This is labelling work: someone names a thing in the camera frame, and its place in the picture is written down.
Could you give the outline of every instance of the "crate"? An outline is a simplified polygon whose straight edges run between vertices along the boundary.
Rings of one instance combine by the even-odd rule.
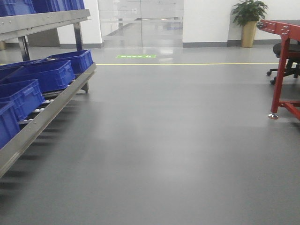
[[[7,83],[7,77],[16,71],[19,67],[12,67],[12,68],[0,68],[0,84]]]
[[[4,68],[20,68],[22,66],[26,66],[28,64],[32,64],[37,60],[30,60],[30,61],[22,61],[22,62],[16,62],[16,63],[10,63],[10,64],[6,64],[3,66],[0,66],[0,69],[4,69]]]
[[[48,92],[65,89],[75,78],[70,60],[47,61],[21,67],[7,80],[12,82],[38,79],[41,91]]]
[[[70,10],[78,10],[78,9],[84,9],[84,3],[83,0],[68,0],[70,3]]]
[[[0,0],[0,16],[33,14],[31,0]]]
[[[18,68],[24,65],[31,64],[35,62],[36,60],[31,60],[31,61],[23,61],[23,62],[17,62],[17,63],[11,63],[11,64],[6,64],[4,66],[0,66],[0,84],[7,83],[6,78],[16,71]]]
[[[24,120],[44,101],[38,80],[29,80],[0,85],[0,102],[14,102],[18,121]]]
[[[45,62],[48,60],[53,60],[53,61],[71,60],[72,69],[74,74],[76,75],[82,74],[93,64],[93,59],[92,59],[90,49],[51,55],[46,59],[38,60],[35,63]]]
[[[13,105],[13,102],[0,102],[0,149],[20,131]]]
[[[69,0],[32,0],[37,13],[48,13],[70,10]]]

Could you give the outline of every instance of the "green leaves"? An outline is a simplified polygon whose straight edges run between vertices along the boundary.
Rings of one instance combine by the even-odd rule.
[[[266,9],[268,8],[264,2],[259,0],[240,0],[240,3],[237,3],[234,7],[236,8],[232,14],[236,16],[233,22],[240,26],[245,26],[248,21],[265,19]]]

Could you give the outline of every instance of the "metal foot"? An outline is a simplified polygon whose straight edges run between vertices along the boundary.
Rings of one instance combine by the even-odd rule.
[[[89,83],[86,82],[86,84],[81,88],[81,90],[84,90],[85,93],[88,93],[89,92]]]
[[[272,120],[277,120],[279,118],[275,113],[269,114],[268,117]]]

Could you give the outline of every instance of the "green exit sign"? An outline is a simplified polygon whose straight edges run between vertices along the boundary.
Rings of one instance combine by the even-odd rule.
[[[154,59],[156,55],[118,55],[117,59]]]

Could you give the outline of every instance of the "shelf frame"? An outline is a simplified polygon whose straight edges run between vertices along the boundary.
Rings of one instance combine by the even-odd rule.
[[[84,73],[61,92],[42,112],[0,149],[0,178],[43,132],[72,97],[87,84],[96,69],[93,63]]]
[[[73,24],[76,48],[78,51],[83,50],[80,22],[88,20],[88,16],[90,16],[90,11],[82,9],[0,17],[0,41],[18,38],[22,58],[26,61],[30,60],[26,35]],[[78,90],[82,89],[86,93],[88,92],[88,80],[92,77],[95,69],[96,64],[93,63],[69,87],[60,93],[55,93],[55,100],[0,149],[0,178],[43,132]]]

